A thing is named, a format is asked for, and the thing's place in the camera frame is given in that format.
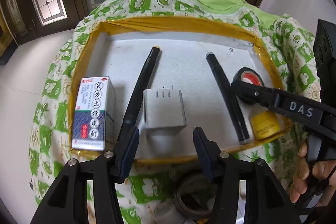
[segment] black pen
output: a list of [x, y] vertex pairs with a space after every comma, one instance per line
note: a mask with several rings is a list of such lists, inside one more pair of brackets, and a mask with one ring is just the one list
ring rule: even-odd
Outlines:
[[240, 143], [245, 143], [246, 140], [250, 138], [250, 135], [247, 131], [243, 113], [240, 109], [237, 98], [231, 93], [230, 83], [215, 55], [212, 52], [208, 52], [206, 59], [224, 98], [233, 126], [235, 127], [238, 140]]
[[121, 136], [127, 134], [131, 127], [135, 126], [137, 122], [137, 118], [142, 105], [142, 93], [145, 89], [148, 88], [160, 51], [161, 50], [159, 46], [152, 47], [145, 63], [143, 64], [142, 70], [135, 84], [131, 99], [129, 100], [124, 115], [118, 140], [121, 138]]

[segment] white small box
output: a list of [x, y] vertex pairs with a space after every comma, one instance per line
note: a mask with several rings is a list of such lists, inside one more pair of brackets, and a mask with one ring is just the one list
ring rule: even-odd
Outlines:
[[115, 91], [108, 76], [81, 80], [72, 126], [72, 148], [103, 151], [113, 145], [114, 105]]
[[181, 90], [144, 90], [145, 128], [158, 135], [178, 133], [186, 126]]

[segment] finger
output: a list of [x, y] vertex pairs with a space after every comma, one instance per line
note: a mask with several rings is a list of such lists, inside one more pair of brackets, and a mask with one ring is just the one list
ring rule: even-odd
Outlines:
[[299, 157], [305, 157], [305, 155], [307, 154], [307, 144], [304, 142], [299, 150]]
[[309, 175], [309, 165], [306, 161], [306, 159], [303, 157], [299, 157], [297, 160], [296, 160], [296, 171], [299, 175], [299, 177], [302, 179], [302, 180], [305, 180], [308, 175]]
[[305, 193], [307, 191], [307, 182], [305, 180], [302, 180], [298, 173], [294, 173], [293, 176], [293, 185], [294, 188], [296, 189], [296, 191], [302, 195], [303, 193]]
[[[326, 179], [335, 165], [336, 160], [319, 161], [315, 163], [312, 173], [317, 179]], [[336, 172], [331, 176], [329, 184], [336, 187]]]
[[300, 194], [297, 192], [297, 190], [295, 189], [293, 183], [291, 185], [291, 187], [289, 188], [289, 198], [291, 200], [292, 203], [295, 203], [298, 201], [300, 197]]
[[317, 203], [317, 207], [319, 206], [327, 206], [329, 201], [331, 200], [331, 198], [333, 197], [335, 193], [335, 188], [332, 187], [331, 185], [329, 185], [327, 187], [327, 189], [325, 190], [325, 192], [323, 193], [321, 199], [319, 200], [319, 202]]

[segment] floor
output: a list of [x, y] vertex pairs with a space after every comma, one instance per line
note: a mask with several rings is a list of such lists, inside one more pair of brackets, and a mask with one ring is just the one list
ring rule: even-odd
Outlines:
[[49, 65], [73, 30], [20, 46], [0, 69], [0, 197], [18, 224], [28, 224], [36, 210], [29, 187], [28, 146], [36, 105]]

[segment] green cloth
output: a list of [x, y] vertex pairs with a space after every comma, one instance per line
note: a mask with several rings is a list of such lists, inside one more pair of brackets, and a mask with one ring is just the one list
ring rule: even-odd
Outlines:
[[[68, 97], [74, 68], [90, 32], [101, 21], [151, 15], [208, 18], [253, 32], [263, 41], [285, 89], [319, 100], [320, 84], [312, 52], [314, 36], [289, 15], [268, 15], [244, 0], [106, 0], [78, 23], [72, 38], [65, 42], [48, 71], [29, 145], [37, 203], [71, 158]], [[259, 157], [265, 159], [282, 185], [288, 188], [302, 138], [303, 132], [295, 124], [284, 137], [235, 156], [248, 161]], [[116, 185], [125, 222], [152, 223], [156, 206], [172, 198], [173, 182], [194, 165], [133, 166], [125, 183]], [[92, 183], [88, 184], [87, 192], [89, 220], [94, 223]]]

